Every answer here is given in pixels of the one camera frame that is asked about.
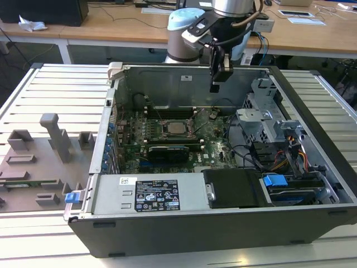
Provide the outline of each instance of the wooden desk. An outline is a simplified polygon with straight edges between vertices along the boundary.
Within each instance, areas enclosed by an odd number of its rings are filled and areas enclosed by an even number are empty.
[[[166,44],[168,42],[168,15],[142,14],[142,9],[135,8],[135,6],[102,6],[102,8],[93,8],[92,6],[98,5],[89,4],[88,17],[81,27],[65,26],[60,32],[60,37],[65,39],[141,43],[154,42]],[[132,18],[141,20],[154,27],[145,25],[143,22]]]
[[[279,6],[273,2],[273,6],[264,6],[264,13],[275,20],[271,33],[263,33],[269,40],[269,54],[315,56],[326,58],[357,58],[356,24],[357,13],[344,12],[331,9],[337,15],[331,15],[321,6],[335,7],[337,2],[314,1],[310,7]],[[293,24],[278,10],[305,11],[315,15],[312,20],[322,20],[326,26]],[[257,37],[251,37],[245,50],[245,56],[251,57],[256,48],[260,46]]]
[[[322,17],[313,18],[325,20],[326,26],[292,24],[286,19],[289,18],[288,16],[278,13],[279,9],[283,9],[309,11],[315,15],[319,12],[317,4],[337,7],[337,3],[325,1],[315,1],[310,7],[278,6],[274,2],[272,7],[264,6],[264,13],[275,20],[273,31],[264,33],[270,43],[270,54],[357,58],[357,36],[353,35],[357,13],[336,11],[337,15],[346,20],[330,14],[318,14]],[[0,26],[17,42],[58,45],[65,64],[72,63],[68,45],[167,48],[168,15],[142,14],[141,9],[134,6],[102,5],[102,8],[97,4],[89,4],[89,6],[88,17],[81,27],[48,25],[48,30],[30,33],[20,29],[17,24],[0,24]],[[113,21],[118,18],[125,18],[125,20]],[[158,28],[150,27],[138,20]],[[0,41],[6,40],[0,34]],[[250,59],[259,46],[260,42],[257,37],[250,38],[242,62],[250,64]]]

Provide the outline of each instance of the floor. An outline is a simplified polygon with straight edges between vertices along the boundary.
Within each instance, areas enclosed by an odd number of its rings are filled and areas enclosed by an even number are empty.
[[[21,81],[22,77],[29,69],[24,58],[17,49],[8,43],[9,54],[0,53],[0,106],[6,101],[8,96]],[[49,44],[16,43],[16,46],[30,62],[37,63],[62,63],[60,52],[57,46]],[[104,47],[98,46],[70,46],[76,64],[109,64],[111,61],[125,61],[129,63],[161,63],[165,60],[166,50],[156,49],[152,54],[148,49],[111,47],[112,59],[106,58]],[[334,69],[336,64],[329,61],[327,67],[322,67],[325,59],[293,57],[290,60],[289,69],[317,70],[321,75],[335,87],[338,83],[342,66]],[[266,57],[264,64],[271,64],[273,56]]]

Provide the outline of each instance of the black cable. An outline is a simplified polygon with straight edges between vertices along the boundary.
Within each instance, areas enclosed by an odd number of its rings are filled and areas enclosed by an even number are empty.
[[[99,6],[96,6],[96,7],[93,7],[93,6],[89,6],[90,8],[100,8],[100,7],[105,7],[105,8],[111,8],[111,7],[130,7],[132,5],[134,5],[134,3],[132,4],[127,4],[127,5],[121,5],[121,4],[112,4],[112,6],[107,6],[107,5],[104,5],[102,6],[103,4],[100,4]]]
[[[164,7],[164,6],[161,6],[159,4],[156,4],[156,5],[153,5],[153,4],[150,4],[150,6],[154,7],[154,8],[158,8],[158,9],[163,9],[163,10],[170,10],[170,11],[174,11],[173,8],[170,8],[170,7]]]
[[[253,160],[251,160],[251,159],[245,157],[244,155],[241,155],[239,152],[235,151],[235,150],[233,149],[232,145],[231,145],[230,142],[229,142],[229,130],[230,130],[230,127],[231,127],[231,125],[232,125],[233,119],[234,119],[235,117],[236,117],[235,114],[231,116],[231,119],[230,119],[230,121],[229,121],[229,125],[228,125],[228,128],[227,128],[227,144],[228,144],[228,148],[230,148],[230,149],[231,149],[236,155],[238,155],[239,157],[241,157],[241,158],[245,159],[247,162],[249,162],[249,163],[255,165],[255,163],[254,163]]]
[[[102,5],[105,5],[105,6],[118,6],[118,7],[128,7],[128,6],[132,6],[132,5],[135,4],[135,3],[132,3],[132,4],[123,5],[123,4],[102,3],[102,2],[87,2],[87,3],[88,3],[88,4],[102,4]]]
[[[147,24],[146,22],[144,22],[144,21],[141,21],[141,20],[139,20],[139,19],[137,19],[137,18],[114,18],[111,14],[109,14],[103,7],[100,7],[110,18],[112,18],[112,21],[114,22],[114,21],[119,21],[119,20],[136,20],[136,21],[139,21],[139,22],[141,22],[141,23],[144,23],[144,24],[146,24],[147,26],[150,26],[150,27],[153,27],[153,28],[156,28],[156,29],[166,29],[167,28],[167,26],[165,26],[165,27],[156,27],[156,26],[154,26],[154,25],[150,25],[150,24]]]
[[[2,53],[0,53],[0,55],[2,55],[2,57],[4,58],[4,61],[5,61],[5,63],[6,63],[7,66],[9,66],[9,67],[11,67],[11,68],[18,69],[18,70],[20,70],[20,71],[23,72],[23,73],[26,73],[26,72],[25,72],[23,69],[21,69],[20,67],[17,67],[17,66],[15,66],[15,65],[10,65],[9,62],[7,61],[5,55],[3,55]]]
[[[160,5],[160,4],[152,3],[151,1],[145,1],[144,0],[144,2],[147,3],[149,6],[152,6],[154,8],[163,9],[163,10],[172,10],[172,11],[175,10],[174,8],[164,7],[164,6]]]
[[[261,39],[261,37],[258,35],[258,38],[259,38],[259,41],[260,41],[260,47],[259,47],[259,50],[256,54],[259,54],[259,52],[261,51],[262,47],[263,47],[263,41]]]
[[[267,40],[268,48],[267,48],[266,55],[268,55],[268,51],[269,51],[269,47],[270,47],[269,40],[268,40],[265,36],[262,36],[262,37],[263,37],[265,40]]]
[[[214,46],[225,46],[225,45],[229,45],[231,43],[237,42],[239,39],[241,39],[244,35],[246,35],[249,31],[251,31],[254,27],[254,21],[252,21],[249,25],[249,27],[247,29],[245,29],[244,32],[242,32],[240,35],[230,39],[230,40],[226,40],[226,41],[222,41],[222,42],[213,42]]]
[[[8,38],[8,40],[13,44],[13,46],[17,49],[17,51],[20,53],[20,55],[23,57],[23,59],[25,60],[25,62],[28,63],[29,66],[31,66],[30,62],[27,60],[27,58],[23,55],[23,53],[20,51],[20,49],[17,47],[17,45],[10,39],[10,37],[8,37],[8,35],[2,30],[2,28],[0,27],[0,30],[2,31],[2,33],[5,35],[6,38]]]
[[[215,105],[216,105],[219,101],[228,101],[228,102],[230,102],[230,104],[232,104],[235,108],[237,107],[237,105],[234,104],[231,99],[229,99],[229,98],[220,98],[220,99],[216,99],[216,101],[211,105],[211,108],[214,109],[214,108],[215,108]]]
[[[4,85],[0,85],[0,87],[6,89],[6,90],[8,90],[8,91],[11,91],[11,89],[9,89],[8,87],[5,87]]]

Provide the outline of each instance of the white paper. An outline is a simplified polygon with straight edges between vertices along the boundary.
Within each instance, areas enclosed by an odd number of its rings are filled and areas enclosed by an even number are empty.
[[[165,9],[158,9],[153,7],[143,7],[141,9],[141,13],[143,14],[159,14],[159,15],[170,15],[173,11],[165,10]]]
[[[288,18],[291,23],[297,24],[310,24],[310,25],[326,25],[322,21],[310,20],[308,18]]]
[[[20,18],[20,22],[18,23],[18,25],[23,30],[32,32],[32,31],[47,29],[47,27],[45,26],[45,23],[42,21],[38,21],[38,22],[28,21],[28,20],[22,18],[20,15],[19,15],[19,18]]]
[[[212,3],[208,3],[208,2],[199,2],[200,6],[202,7],[212,7]]]

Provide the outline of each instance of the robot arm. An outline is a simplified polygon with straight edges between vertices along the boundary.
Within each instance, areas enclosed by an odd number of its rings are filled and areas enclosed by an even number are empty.
[[[254,27],[255,20],[261,15],[263,0],[256,10],[254,0],[213,0],[213,11],[204,13],[182,34],[190,46],[197,43],[208,47],[210,55],[211,88],[217,93],[219,85],[228,80],[233,73],[231,63],[232,48],[241,44],[243,37]],[[201,39],[208,33],[210,42]]]

